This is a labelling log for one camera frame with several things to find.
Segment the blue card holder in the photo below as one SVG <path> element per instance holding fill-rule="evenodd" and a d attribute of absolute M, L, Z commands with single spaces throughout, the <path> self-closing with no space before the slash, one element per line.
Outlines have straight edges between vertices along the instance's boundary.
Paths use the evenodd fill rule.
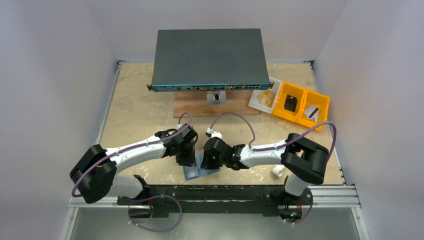
<path fill-rule="evenodd" d="M 191 166 L 183 166 L 184 179 L 186 181 L 201 178 L 208 176 L 220 171 L 220 169 L 204 169 L 201 168 L 201 163 L 203 162 L 204 154 L 200 153 L 195 156 L 195 163 Z"/>

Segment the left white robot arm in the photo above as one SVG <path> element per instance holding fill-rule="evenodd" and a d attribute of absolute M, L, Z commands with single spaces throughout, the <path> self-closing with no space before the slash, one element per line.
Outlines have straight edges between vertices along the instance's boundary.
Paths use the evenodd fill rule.
<path fill-rule="evenodd" d="M 72 196 L 87 204 L 104 197 L 127 197 L 138 205 L 149 199 L 149 186 L 138 175 L 120 176 L 120 172 L 150 160 L 175 157 L 180 166 L 195 162 L 198 133 L 188 124 L 179 129 L 156 132 L 149 138 L 115 148 L 92 145 L 69 173 L 74 183 Z"/>

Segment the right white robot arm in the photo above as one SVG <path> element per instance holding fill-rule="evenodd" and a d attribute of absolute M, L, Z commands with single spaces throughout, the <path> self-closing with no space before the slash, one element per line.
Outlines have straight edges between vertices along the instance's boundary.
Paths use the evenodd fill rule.
<path fill-rule="evenodd" d="M 230 146 L 220 137 L 211 137 L 203 146 L 201 168 L 215 170 L 222 166 L 235 171 L 263 165 L 282 165 L 291 174 L 287 177 L 280 196 L 288 204 L 294 203 L 309 185 L 321 185 L 331 151 L 297 133 L 273 144 L 249 147 Z"/>

